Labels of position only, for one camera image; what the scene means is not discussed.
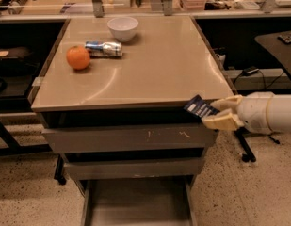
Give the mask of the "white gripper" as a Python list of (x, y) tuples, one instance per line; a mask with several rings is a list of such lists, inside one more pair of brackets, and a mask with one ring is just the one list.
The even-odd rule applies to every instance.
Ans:
[(219, 113), (204, 117), (202, 123), (213, 130), (236, 131), (244, 126), (251, 133), (270, 134), (267, 106), (273, 96), (272, 92), (254, 92), (218, 99), (210, 105)]

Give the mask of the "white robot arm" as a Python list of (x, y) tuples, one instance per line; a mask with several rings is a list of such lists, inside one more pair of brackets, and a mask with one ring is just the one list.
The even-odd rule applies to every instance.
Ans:
[(254, 134), (291, 133), (291, 95), (254, 92), (235, 95), (211, 103), (216, 115), (202, 119), (210, 129), (236, 131), (245, 128)]

